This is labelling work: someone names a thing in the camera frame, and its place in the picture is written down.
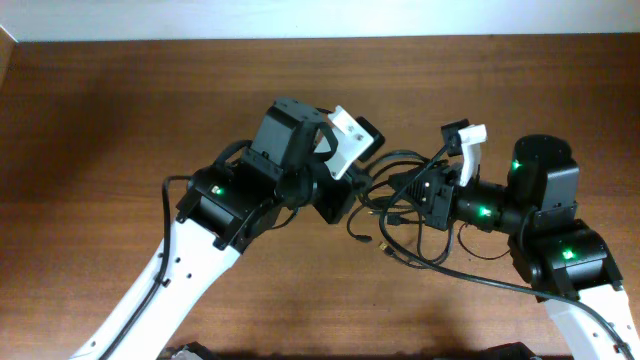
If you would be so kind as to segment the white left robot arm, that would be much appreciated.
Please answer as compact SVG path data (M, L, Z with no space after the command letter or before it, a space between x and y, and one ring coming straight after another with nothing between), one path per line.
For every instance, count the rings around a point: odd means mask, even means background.
M186 177L170 206L162 184L163 239L154 256L75 359L154 359L207 289L282 209L311 206L338 223L371 184L359 163L385 138L363 117L276 99L256 136L228 145Z

